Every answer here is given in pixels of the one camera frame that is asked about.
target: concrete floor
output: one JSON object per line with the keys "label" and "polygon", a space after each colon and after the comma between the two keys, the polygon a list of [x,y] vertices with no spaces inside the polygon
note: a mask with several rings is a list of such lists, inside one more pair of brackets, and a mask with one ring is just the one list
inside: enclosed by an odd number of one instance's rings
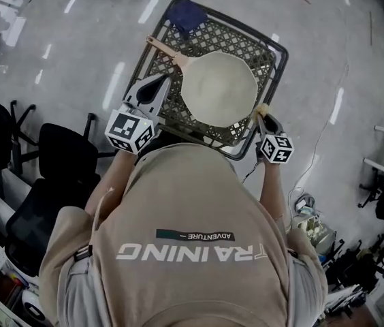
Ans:
{"label": "concrete floor", "polygon": [[[138,19],[150,0],[32,0],[22,11],[27,19],[15,47],[0,56],[0,103],[17,99],[20,109],[36,104],[25,130],[37,137],[42,123],[56,123],[82,133],[88,112],[99,117],[92,141],[108,147],[106,120],[118,108],[129,77],[171,0],[160,0],[144,24]],[[384,125],[384,11],[375,0],[193,0],[221,11],[271,36],[289,51],[289,62],[271,109],[293,138],[295,155],[281,168],[285,195],[310,165],[315,144],[318,155],[304,183],[325,222],[347,243],[375,240],[384,222],[374,205],[358,209],[367,196],[360,182],[371,171],[363,157],[384,162],[384,136],[373,130]],[[370,45],[369,13],[373,43]],[[0,10],[0,31],[11,27],[15,15]],[[48,45],[50,54],[43,58]],[[114,69],[125,64],[110,107],[102,108]],[[36,78],[42,69],[39,84]],[[335,125],[327,123],[339,88],[344,89]],[[100,162],[99,171],[109,160]],[[240,178],[253,167],[255,153],[235,168]],[[26,173],[33,178],[30,167]],[[259,195],[263,167],[245,182]],[[297,189],[293,197],[300,194]]]}

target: pan handle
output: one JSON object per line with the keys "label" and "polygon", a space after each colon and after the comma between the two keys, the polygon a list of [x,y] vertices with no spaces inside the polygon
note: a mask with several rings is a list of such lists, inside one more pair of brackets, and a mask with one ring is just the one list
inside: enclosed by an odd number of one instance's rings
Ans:
{"label": "pan handle", "polygon": [[163,42],[160,42],[153,36],[147,36],[146,42],[148,42],[150,45],[153,45],[155,48],[159,49],[171,58],[175,58],[177,55],[177,51],[174,51],[172,48],[166,46]]}

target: blue cloth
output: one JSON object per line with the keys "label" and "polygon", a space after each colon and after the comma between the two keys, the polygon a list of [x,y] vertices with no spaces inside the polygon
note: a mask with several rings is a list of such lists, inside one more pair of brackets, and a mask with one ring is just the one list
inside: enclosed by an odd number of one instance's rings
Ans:
{"label": "blue cloth", "polygon": [[191,30],[207,21],[207,14],[196,3],[181,0],[167,12],[167,18],[183,36],[187,36]]}

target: black metal basket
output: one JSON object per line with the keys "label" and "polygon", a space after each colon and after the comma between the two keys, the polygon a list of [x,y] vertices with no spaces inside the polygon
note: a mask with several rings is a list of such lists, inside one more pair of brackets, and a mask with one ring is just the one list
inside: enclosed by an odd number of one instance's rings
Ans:
{"label": "black metal basket", "polygon": [[[152,36],[189,57],[200,57],[221,50],[243,59],[251,68],[258,84],[255,105],[269,104],[289,57],[287,50],[243,23],[202,5],[199,6],[207,13],[207,21],[191,31],[185,39],[166,18],[167,12],[178,1],[181,0],[171,1]],[[160,122],[161,129],[189,142],[216,149],[230,159],[240,160],[245,156],[257,131],[252,120],[245,118],[226,128],[197,121],[181,97],[180,68],[151,45],[146,45],[123,99],[137,81],[155,74],[169,74],[172,78],[170,92],[159,112],[159,116],[164,119]]]}

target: office chair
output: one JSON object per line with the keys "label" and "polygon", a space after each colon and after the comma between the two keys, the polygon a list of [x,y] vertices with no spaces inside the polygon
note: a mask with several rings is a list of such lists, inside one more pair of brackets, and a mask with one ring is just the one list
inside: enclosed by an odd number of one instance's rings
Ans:
{"label": "office chair", "polygon": [[21,154],[19,138],[22,138],[33,146],[37,146],[37,143],[23,134],[20,128],[30,111],[36,107],[33,104],[30,105],[17,121],[14,112],[15,105],[16,101],[10,103],[12,114],[9,114],[6,108],[0,104],[0,170],[8,167],[11,162],[12,152],[13,164],[10,168],[15,173],[22,174],[22,163],[31,159],[33,154]]}
{"label": "office chair", "polygon": [[8,259],[29,276],[37,276],[59,211],[65,206],[84,208],[100,181],[95,173],[98,153],[89,141],[94,114],[88,115],[83,136],[51,123],[39,134],[39,172],[20,208],[6,224]]}
{"label": "office chair", "polygon": [[360,202],[357,207],[364,208],[369,202],[378,201],[380,195],[383,193],[384,188],[384,176],[378,173],[376,168],[374,170],[374,178],[372,185],[366,186],[363,184],[359,184],[359,188],[369,191],[369,196],[364,200],[364,202]]}

